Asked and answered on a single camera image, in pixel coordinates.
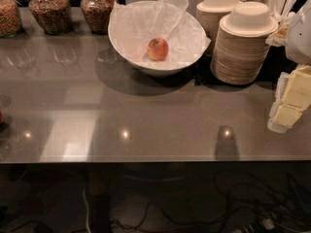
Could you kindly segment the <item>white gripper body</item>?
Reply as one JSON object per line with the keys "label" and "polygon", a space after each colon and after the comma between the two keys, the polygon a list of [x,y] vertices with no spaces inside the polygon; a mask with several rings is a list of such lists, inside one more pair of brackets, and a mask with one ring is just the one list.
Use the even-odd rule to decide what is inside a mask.
{"label": "white gripper body", "polygon": [[311,64],[311,0],[291,18],[286,38],[286,57],[298,64]]}

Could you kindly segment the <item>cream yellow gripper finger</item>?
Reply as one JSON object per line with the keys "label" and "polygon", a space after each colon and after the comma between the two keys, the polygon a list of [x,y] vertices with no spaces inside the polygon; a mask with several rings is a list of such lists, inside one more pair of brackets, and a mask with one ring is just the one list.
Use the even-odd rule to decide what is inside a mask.
{"label": "cream yellow gripper finger", "polygon": [[311,105],[311,66],[298,65],[292,72],[282,72],[277,82],[267,127],[285,133]]}

